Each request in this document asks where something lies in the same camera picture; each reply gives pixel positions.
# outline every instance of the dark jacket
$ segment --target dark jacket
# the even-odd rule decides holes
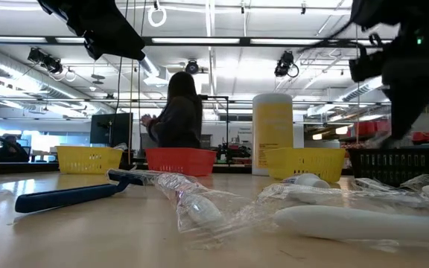
[[[200,148],[201,123],[194,102],[185,97],[174,98],[147,131],[159,147]]]
[[[29,155],[24,151],[19,143],[16,142],[19,148],[15,153],[9,151],[9,145],[4,145],[0,148],[0,162],[29,162]]]

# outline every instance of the red basket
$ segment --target red basket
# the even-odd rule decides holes
[[[213,171],[216,152],[192,148],[145,149],[148,169],[181,173],[189,176],[208,176]]]

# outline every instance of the monitor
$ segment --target monitor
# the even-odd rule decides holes
[[[31,154],[31,147],[30,146],[23,146],[22,149],[28,154],[28,156]]]
[[[130,124],[132,113],[119,113],[110,115],[93,115],[90,126],[91,144],[108,144],[110,147],[120,143],[129,144]]]

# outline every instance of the table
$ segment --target table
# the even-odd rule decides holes
[[[214,174],[211,188],[254,197],[273,181]],[[98,175],[24,173],[0,176],[0,267],[425,267],[429,253],[392,254],[338,241],[287,234],[249,234],[213,250],[186,249],[174,209],[154,187],[128,188],[103,200],[14,212],[23,193],[105,183]]]

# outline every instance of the yellow basket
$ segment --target yellow basket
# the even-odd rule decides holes
[[[118,168],[122,150],[109,147],[56,146],[60,172],[105,174]]]
[[[275,179],[313,173],[326,182],[337,182],[342,173],[346,151],[327,148],[281,148],[265,153],[269,176]]]

